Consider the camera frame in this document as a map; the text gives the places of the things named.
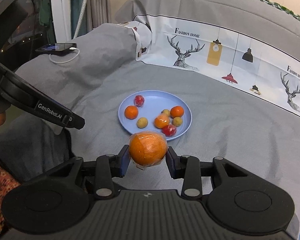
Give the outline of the black smartphone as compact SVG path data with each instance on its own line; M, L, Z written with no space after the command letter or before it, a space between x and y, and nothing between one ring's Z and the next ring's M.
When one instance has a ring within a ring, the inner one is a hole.
M71 51L71 48L76 48L76 43L51 43L36 49L40 54L63 55Z

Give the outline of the small green-yellow fruit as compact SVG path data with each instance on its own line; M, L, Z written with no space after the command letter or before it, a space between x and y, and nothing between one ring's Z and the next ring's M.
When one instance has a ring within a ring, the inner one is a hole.
M148 125L148 120L145 117L141 117L138 119L137 123L136 123L137 127L139 129L143 129Z
M175 127L179 127L183 124L183 120L181 117L179 116L176 116L175 118L173 118L172 120L172 124L175 126Z
M168 117L171 116L170 110L169 110L169 109L164 109L164 110L162 110L162 114L165 114L165 115L168 116Z

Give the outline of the red fruit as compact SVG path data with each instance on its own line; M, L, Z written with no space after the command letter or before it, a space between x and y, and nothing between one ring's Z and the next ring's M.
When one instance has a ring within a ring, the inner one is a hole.
M134 98L134 105L136 107L142 107L145 102L145 98L142 95L136 95Z
M177 132L177 127L174 126L173 124L169 124L165 127L162 128L162 133L164 133L164 135L166 135L167 137L172 137L176 134Z

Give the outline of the orange mandarin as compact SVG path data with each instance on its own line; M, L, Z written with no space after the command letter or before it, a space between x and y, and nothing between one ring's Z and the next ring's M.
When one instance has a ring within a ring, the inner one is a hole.
M167 114L161 113L154 119L154 126L162 129L170 124L170 117Z
M184 114L184 109L181 106L174 106L170 109L170 116L172 118L182 117Z
M134 105L133 106L130 105L125 108L124 115L129 120L135 119L138 116L138 114L139 114L138 108Z

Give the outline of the grey curtain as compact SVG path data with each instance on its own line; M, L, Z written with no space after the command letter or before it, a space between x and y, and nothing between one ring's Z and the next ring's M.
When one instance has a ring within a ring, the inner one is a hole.
M90 0L93 28L111 22L110 0Z

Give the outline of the orange fruit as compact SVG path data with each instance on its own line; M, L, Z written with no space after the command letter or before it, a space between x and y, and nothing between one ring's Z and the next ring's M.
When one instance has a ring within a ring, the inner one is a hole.
M129 156L141 170L159 165L168 150L166 137L159 132L143 131L131 135Z

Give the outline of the orange mandarin on plate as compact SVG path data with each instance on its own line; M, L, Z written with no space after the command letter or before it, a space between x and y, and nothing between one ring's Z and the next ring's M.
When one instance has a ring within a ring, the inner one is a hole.
M133 106L130 105L125 108L124 115L129 120L135 119L138 116L138 114L139 114L138 108L134 105Z

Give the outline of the grey printed sofa cover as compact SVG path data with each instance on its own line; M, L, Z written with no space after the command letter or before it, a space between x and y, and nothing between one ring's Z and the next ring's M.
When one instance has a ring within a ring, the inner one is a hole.
M0 133L21 181L67 160L116 153L117 111L141 90L182 98L192 125L178 154L224 157L286 190L300 233L300 22L258 0L128 0L116 23L78 37L60 64L40 55L17 74L85 119L70 130L24 113Z

